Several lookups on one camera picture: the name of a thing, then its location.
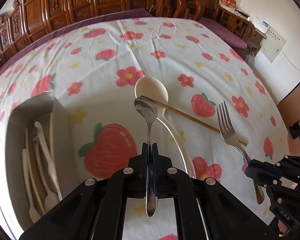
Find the wire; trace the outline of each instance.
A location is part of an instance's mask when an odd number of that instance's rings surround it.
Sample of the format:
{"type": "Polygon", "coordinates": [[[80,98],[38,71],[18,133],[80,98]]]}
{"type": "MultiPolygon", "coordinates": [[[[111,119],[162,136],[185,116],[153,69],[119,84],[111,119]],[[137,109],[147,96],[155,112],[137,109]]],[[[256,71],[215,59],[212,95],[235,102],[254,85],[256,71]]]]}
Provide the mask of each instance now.
{"type": "Polygon", "coordinates": [[[286,57],[286,59],[291,63],[291,65],[293,65],[297,70],[299,70],[300,71],[300,69],[298,69],[289,59],[288,59],[288,57],[287,57],[287,55],[285,55],[285,53],[283,52],[283,49],[281,50],[282,51],[282,53],[283,53],[283,55],[286,57]]]}

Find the green leaf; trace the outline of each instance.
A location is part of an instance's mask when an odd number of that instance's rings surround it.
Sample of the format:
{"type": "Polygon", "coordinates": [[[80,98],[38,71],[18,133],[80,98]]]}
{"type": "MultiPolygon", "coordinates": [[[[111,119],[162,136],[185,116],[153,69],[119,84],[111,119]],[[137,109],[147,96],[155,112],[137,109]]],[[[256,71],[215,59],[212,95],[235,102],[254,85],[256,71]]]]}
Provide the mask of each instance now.
{"type": "Polygon", "coordinates": [[[208,100],[208,102],[209,102],[210,104],[212,104],[213,106],[217,106],[214,102],[212,102],[212,101],[210,101],[210,100],[208,100]]]}
{"type": "Polygon", "coordinates": [[[57,73],[53,73],[53,74],[52,74],[51,81],[54,80],[54,78],[56,77],[56,75],[57,75],[57,73]]]}
{"type": "Polygon", "coordinates": [[[85,156],[87,154],[87,151],[94,145],[96,145],[95,142],[91,142],[91,143],[87,143],[87,144],[83,145],[78,151],[79,157],[85,156]]]}
{"type": "Polygon", "coordinates": [[[201,95],[208,101],[208,98],[205,93],[202,92],[201,95]]]}
{"type": "Polygon", "coordinates": [[[98,138],[98,135],[101,132],[101,130],[102,130],[102,123],[99,122],[99,123],[97,123],[97,125],[96,125],[96,127],[94,128],[94,131],[93,131],[93,141],[95,143],[97,142],[97,138],[98,138]]]}
{"type": "Polygon", "coordinates": [[[55,85],[52,82],[50,82],[49,84],[51,89],[55,89],[55,85]]]}

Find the table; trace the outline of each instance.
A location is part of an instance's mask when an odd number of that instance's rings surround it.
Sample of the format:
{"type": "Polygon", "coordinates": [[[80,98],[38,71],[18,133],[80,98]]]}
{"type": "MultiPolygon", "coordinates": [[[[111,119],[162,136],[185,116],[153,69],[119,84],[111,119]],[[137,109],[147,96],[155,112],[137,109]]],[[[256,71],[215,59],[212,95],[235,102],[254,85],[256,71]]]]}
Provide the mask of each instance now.
{"type": "MultiPolygon", "coordinates": [[[[134,85],[143,75],[166,86],[170,106],[214,127],[218,121],[213,106],[225,101],[235,130],[248,141],[251,158],[274,163],[293,154],[280,113],[261,81],[203,25],[187,19],[136,18],[78,28],[27,53],[0,77],[0,224],[10,237],[18,239],[23,232],[5,176],[11,111],[51,90],[71,114],[81,181],[108,178],[140,154],[146,141],[146,124],[133,105],[134,85]],[[121,155],[117,144],[124,149],[121,155]]],[[[219,134],[170,112],[166,117],[183,138],[197,178],[214,177],[269,223],[270,201],[266,197],[263,204],[256,203],[252,180],[243,173],[242,155],[219,134]]],[[[152,141],[161,155],[184,170],[176,144],[158,121],[152,141]]],[[[128,199],[124,239],[176,239],[173,209],[172,199],[158,200],[149,218],[144,200],[128,199]]]]}

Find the black device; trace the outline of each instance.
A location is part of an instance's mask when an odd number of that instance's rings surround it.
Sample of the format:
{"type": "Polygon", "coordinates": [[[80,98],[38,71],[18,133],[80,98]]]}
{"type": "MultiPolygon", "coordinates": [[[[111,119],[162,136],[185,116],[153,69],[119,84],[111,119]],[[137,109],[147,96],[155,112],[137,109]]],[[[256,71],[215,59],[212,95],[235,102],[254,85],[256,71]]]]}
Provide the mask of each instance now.
{"type": "MultiPolygon", "coordinates": [[[[20,240],[122,239],[127,198],[145,197],[147,144],[125,169],[111,178],[86,179],[26,230],[20,240]]],[[[300,239],[300,157],[287,156],[273,165],[252,160],[246,175],[266,188],[274,226],[267,226],[213,178],[198,180],[173,168],[170,158],[152,145],[158,198],[173,198],[179,240],[300,239]],[[295,190],[281,185],[286,177],[295,190]],[[279,238],[278,219],[289,229],[279,238]]]]}

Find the metal spoon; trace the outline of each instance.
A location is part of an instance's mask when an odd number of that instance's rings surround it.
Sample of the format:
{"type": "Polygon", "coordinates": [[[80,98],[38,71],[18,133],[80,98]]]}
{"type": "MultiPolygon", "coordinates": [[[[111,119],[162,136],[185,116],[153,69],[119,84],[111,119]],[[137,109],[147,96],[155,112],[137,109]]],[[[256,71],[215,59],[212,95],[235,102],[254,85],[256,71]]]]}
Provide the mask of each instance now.
{"type": "Polygon", "coordinates": [[[155,119],[157,119],[158,112],[154,105],[145,98],[138,97],[134,100],[134,106],[141,117],[147,123],[148,133],[148,158],[147,158],[147,184],[146,184],[146,213],[152,217],[155,211],[155,195],[154,195],[154,165],[151,148],[151,126],[155,119]]]}

